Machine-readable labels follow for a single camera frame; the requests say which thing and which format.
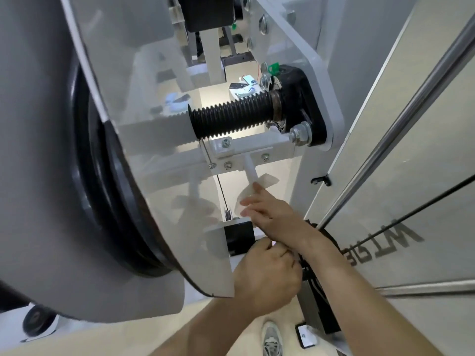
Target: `black threaded rod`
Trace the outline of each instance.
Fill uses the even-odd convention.
[[[205,109],[192,111],[188,106],[188,113],[196,137],[205,138],[271,121],[274,117],[274,107],[270,93],[261,92]]]

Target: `silver guide rod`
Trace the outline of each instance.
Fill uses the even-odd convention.
[[[475,14],[462,29],[455,41],[431,71],[424,83],[419,87],[412,99],[391,125],[371,154],[359,168],[351,181],[327,211],[318,229],[322,229],[345,206],[359,187],[368,179],[379,164],[402,137],[420,119],[449,83],[458,75],[475,53]]]
[[[376,290],[385,297],[469,294],[475,293],[475,280],[454,280],[388,286],[379,287]]]

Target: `gray sneaker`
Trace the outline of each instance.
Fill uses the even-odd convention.
[[[282,347],[282,336],[275,323],[268,321],[262,327],[262,355],[263,356],[282,356],[284,350]]]

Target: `black clip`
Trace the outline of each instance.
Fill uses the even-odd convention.
[[[311,184],[318,184],[319,182],[324,182],[326,186],[330,187],[332,185],[332,182],[330,181],[330,178],[328,177],[328,174],[325,175],[325,176],[321,176],[319,178],[312,178],[312,180],[310,180],[310,183]]]

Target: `hand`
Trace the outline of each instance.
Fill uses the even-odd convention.
[[[234,270],[234,300],[254,319],[287,305],[301,284],[302,268],[293,253],[264,237]]]
[[[321,235],[297,215],[287,202],[276,199],[257,182],[252,186],[256,193],[241,201],[241,205],[247,206],[241,216],[249,216],[253,224],[270,239],[303,253],[307,239]]]

